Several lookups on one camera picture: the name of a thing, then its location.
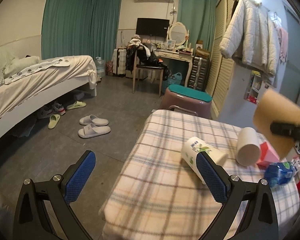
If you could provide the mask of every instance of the sneaker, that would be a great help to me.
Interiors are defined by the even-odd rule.
[[[54,104],[52,105],[52,110],[55,114],[64,115],[66,113],[63,106],[61,104],[59,104],[57,101],[54,102]]]
[[[53,114],[53,111],[50,107],[43,106],[38,110],[37,118],[38,119],[49,118],[50,115],[52,115],[52,114]]]

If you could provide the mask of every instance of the wooden chair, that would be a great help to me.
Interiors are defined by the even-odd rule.
[[[161,96],[161,87],[162,87],[162,79],[163,79],[163,70],[164,67],[161,66],[147,66],[147,65],[141,65],[137,64],[137,52],[135,53],[134,56],[134,63],[133,63],[133,78],[132,78],[132,93],[134,94],[134,87],[136,83],[136,75],[138,72],[138,82],[140,79],[140,70],[141,69],[146,69],[146,70],[153,70],[153,71],[160,71],[160,83],[159,83],[159,97]]]

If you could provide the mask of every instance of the teal stool lid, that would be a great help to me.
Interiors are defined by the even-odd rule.
[[[170,85],[168,88],[171,92],[174,92],[179,95],[186,96],[186,97],[198,99],[198,100],[201,100],[201,101],[204,101],[207,103],[212,100],[212,97],[210,95],[208,95],[207,93],[199,91],[199,90],[194,90],[192,88],[186,88],[181,85]]]

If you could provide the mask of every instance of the teal basket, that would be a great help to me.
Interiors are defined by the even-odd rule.
[[[182,80],[182,75],[181,73],[176,73],[173,75],[174,78],[168,77],[167,80],[162,81],[162,87],[161,87],[161,92],[164,93],[167,89],[168,86],[170,85],[180,85],[181,80]]]

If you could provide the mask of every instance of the shoe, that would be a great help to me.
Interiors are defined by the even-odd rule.
[[[96,126],[93,123],[89,123],[83,129],[78,131],[78,135],[81,138],[92,138],[95,136],[100,136],[106,133],[110,133],[111,128],[109,126]]]
[[[59,122],[59,120],[60,120],[60,114],[52,114],[50,116],[50,122],[49,122],[48,128],[49,129],[55,128],[57,123]]]
[[[43,106],[38,110],[37,118],[38,119],[49,118],[50,115],[52,115],[52,114],[53,114],[53,111],[50,107]]]
[[[67,110],[85,107],[86,105],[85,102],[75,101],[74,104],[67,106]]]
[[[55,114],[64,115],[66,113],[64,107],[59,104],[57,101],[52,105],[52,110]]]
[[[106,126],[109,124],[109,121],[107,119],[96,117],[94,114],[87,115],[79,120],[79,124],[81,125],[88,125],[90,123],[96,126]]]

